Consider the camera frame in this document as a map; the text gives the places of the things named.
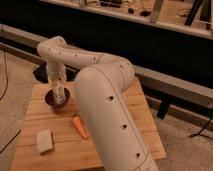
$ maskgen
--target orange carrot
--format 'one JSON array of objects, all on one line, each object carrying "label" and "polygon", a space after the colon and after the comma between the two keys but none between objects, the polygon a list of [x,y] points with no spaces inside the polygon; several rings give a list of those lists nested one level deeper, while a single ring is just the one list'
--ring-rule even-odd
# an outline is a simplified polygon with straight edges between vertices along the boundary
[{"label": "orange carrot", "polygon": [[83,139],[89,139],[89,135],[81,121],[80,116],[74,116],[72,123]]}]

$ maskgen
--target tofu block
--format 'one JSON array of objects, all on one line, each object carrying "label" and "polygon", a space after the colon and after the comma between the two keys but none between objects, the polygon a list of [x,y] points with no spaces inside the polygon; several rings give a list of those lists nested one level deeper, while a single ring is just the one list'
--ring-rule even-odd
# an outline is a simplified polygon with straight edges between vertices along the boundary
[{"label": "tofu block", "polygon": [[50,130],[43,130],[36,135],[37,149],[40,154],[53,149],[52,136]]}]

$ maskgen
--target gray floor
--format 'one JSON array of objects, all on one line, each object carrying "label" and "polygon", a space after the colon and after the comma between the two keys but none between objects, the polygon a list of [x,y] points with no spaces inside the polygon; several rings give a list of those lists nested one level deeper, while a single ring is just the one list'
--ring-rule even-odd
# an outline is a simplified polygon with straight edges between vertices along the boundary
[{"label": "gray floor", "polygon": [[[3,53],[0,51],[0,95],[5,87]],[[8,61],[9,87],[6,96],[0,101],[0,151],[17,134],[26,113],[33,84],[37,81],[32,74],[35,64],[6,54]],[[189,139],[187,136],[197,132],[207,118],[188,111],[170,110],[164,120],[156,118],[156,125],[165,147],[167,157],[157,160],[164,171],[212,171],[213,142],[203,137]],[[212,136],[212,127],[205,134]],[[0,171],[8,171],[15,150],[14,139],[0,153]]]}]

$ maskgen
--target wooden table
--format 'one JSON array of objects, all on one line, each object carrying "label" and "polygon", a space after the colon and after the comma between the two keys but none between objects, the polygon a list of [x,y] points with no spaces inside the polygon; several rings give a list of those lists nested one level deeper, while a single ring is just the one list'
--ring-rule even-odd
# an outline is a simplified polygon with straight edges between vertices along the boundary
[{"label": "wooden table", "polygon": [[[44,100],[49,85],[34,86],[16,146],[12,170],[64,171],[103,166],[93,141],[83,140],[72,125],[72,116],[78,109],[72,98],[73,83],[66,84],[66,87],[71,92],[71,98],[63,108],[53,110]],[[165,151],[138,79],[124,93],[124,99],[153,157],[164,158]],[[52,131],[54,150],[39,155],[36,133],[44,129]]]}]

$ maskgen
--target cable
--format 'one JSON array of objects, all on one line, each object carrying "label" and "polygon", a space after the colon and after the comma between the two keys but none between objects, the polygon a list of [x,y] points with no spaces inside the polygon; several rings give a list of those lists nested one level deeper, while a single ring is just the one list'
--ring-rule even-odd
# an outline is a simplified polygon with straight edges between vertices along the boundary
[{"label": "cable", "polygon": [[[3,28],[3,24],[1,23],[1,29],[2,29],[2,38],[4,38],[4,28]],[[6,85],[5,85],[5,89],[2,93],[2,95],[0,96],[0,101],[4,98],[7,89],[8,89],[8,73],[7,73],[7,59],[6,59],[6,54],[5,54],[5,46],[4,43],[2,43],[2,49],[3,49],[3,58],[4,58],[4,69],[5,69],[5,79],[6,79]]]},{"label": "cable", "polygon": [[189,135],[189,138],[194,138],[194,137],[196,137],[196,136],[202,136],[202,137],[208,138],[208,139],[210,139],[210,140],[213,140],[212,137],[210,137],[210,136],[208,136],[208,135],[201,134],[201,133],[203,132],[203,130],[206,129],[206,127],[211,123],[212,119],[213,119],[213,109],[211,109],[211,113],[210,113],[208,122],[203,126],[203,128],[201,128],[200,131],[198,131],[198,132],[195,133],[195,134]]},{"label": "cable", "polygon": [[4,150],[13,142],[13,140],[21,133],[21,130],[19,130],[12,138],[11,140],[1,149],[0,154],[4,152]]}]

